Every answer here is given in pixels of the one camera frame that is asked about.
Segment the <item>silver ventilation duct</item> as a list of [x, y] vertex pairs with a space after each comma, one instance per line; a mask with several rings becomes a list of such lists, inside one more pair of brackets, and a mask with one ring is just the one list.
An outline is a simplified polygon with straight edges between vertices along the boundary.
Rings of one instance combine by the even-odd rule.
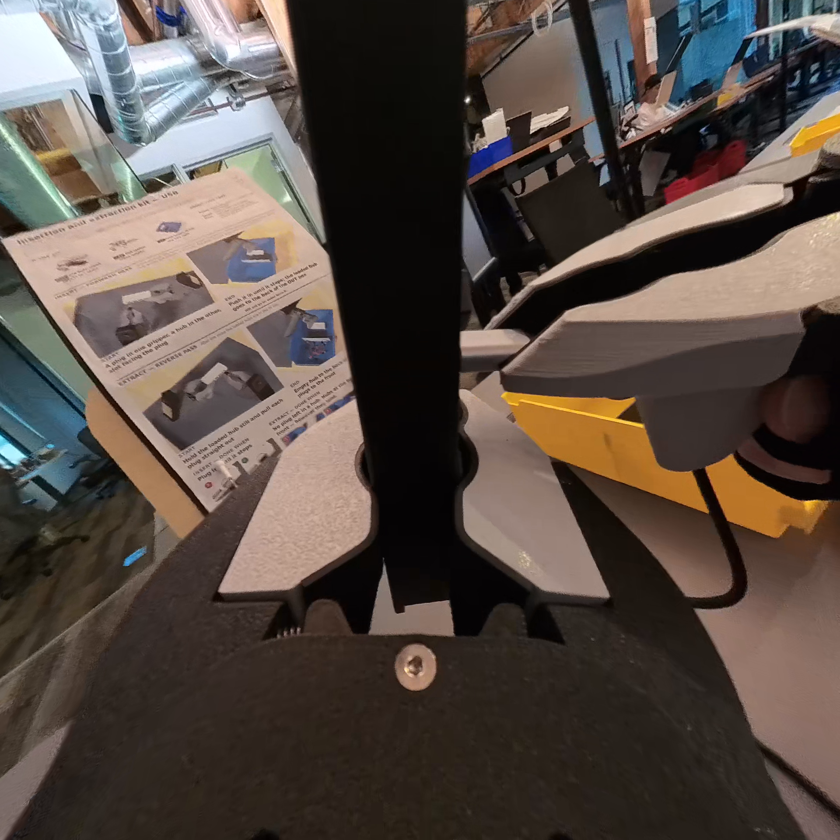
[[93, 79], [111, 126], [145, 146], [189, 117], [222, 88], [267, 82], [293, 68], [270, 27], [240, 24], [225, 2], [178, 2], [187, 32], [131, 46], [119, 2], [33, 2], [69, 38]]

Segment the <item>black monitor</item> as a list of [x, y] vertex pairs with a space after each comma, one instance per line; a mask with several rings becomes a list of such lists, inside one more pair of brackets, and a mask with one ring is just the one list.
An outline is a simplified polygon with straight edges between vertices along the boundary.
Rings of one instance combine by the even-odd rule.
[[516, 198], [534, 238], [554, 267], [627, 221], [600, 185], [592, 163], [573, 165], [536, 190]]

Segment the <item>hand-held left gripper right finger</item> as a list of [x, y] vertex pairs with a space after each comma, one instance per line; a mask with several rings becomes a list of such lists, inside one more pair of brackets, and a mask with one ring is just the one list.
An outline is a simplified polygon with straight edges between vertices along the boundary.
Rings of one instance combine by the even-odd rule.
[[462, 496], [466, 537], [546, 602], [606, 603], [606, 583], [550, 458], [478, 397], [459, 396], [475, 451]]

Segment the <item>person's right hand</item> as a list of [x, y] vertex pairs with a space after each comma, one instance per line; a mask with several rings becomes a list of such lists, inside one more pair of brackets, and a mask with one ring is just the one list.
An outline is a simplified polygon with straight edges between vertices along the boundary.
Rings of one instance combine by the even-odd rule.
[[760, 414], [774, 436], [792, 444], [838, 437], [837, 389], [824, 374], [786, 375], [766, 385]]

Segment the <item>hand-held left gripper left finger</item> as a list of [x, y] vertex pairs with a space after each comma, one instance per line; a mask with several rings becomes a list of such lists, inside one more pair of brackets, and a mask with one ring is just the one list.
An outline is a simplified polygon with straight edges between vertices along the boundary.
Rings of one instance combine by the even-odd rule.
[[374, 513], [362, 447], [357, 405], [341, 407], [292, 442], [219, 585], [224, 600], [289, 594], [368, 543]]

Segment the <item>blue storage box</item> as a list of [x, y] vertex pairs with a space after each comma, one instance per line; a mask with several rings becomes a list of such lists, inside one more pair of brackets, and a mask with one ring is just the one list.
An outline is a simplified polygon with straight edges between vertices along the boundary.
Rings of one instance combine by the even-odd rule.
[[467, 165], [467, 180], [478, 177], [482, 172], [488, 170], [493, 165], [506, 160], [513, 155], [511, 136], [507, 135], [503, 138], [485, 145], [478, 151], [475, 151], [468, 160]]

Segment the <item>instruction poster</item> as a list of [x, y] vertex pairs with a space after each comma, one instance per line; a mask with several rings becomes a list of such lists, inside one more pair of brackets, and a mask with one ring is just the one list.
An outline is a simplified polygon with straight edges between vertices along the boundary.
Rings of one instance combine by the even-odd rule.
[[3, 246], [92, 380], [205, 512], [351, 399], [329, 257], [240, 169]]

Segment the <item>yellow plastic bin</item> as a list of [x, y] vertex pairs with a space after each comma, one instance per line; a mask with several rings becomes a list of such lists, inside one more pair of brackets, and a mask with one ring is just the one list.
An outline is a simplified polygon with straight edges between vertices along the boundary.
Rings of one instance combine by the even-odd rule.
[[819, 151], [830, 138], [839, 134], [840, 116], [835, 111], [827, 117], [801, 128], [789, 143], [791, 157]]
[[[707, 512], [690, 472], [656, 461], [633, 399], [566, 398], [504, 392], [520, 428], [542, 451], [568, 465]], [[730, 524], [779, 538], [788, 529], [811, 533], [830, 506], [825, 500], [795, 500], [762, 486], [733, 457], [707, 468]]]

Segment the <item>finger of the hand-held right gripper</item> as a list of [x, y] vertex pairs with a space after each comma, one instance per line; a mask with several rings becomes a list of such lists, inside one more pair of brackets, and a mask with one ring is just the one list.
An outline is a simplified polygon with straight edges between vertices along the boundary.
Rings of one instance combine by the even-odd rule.
[[511, 329], [512, 315], [538, 292], [585, 270], [642, 255], [678, 238], [766, 214], [790, 203], [793, 188], [783, 182], [723, 182], [669, 204], [585, 246], [515, 294], [486, 330]]
[[723, 266], [567, 311], [508, 362], [510, 392], [633, 398], [657, 462], [705, 468], [760, 425], [760, 393], [791, 368], [805, 316], [838, 298], [828, 214]]

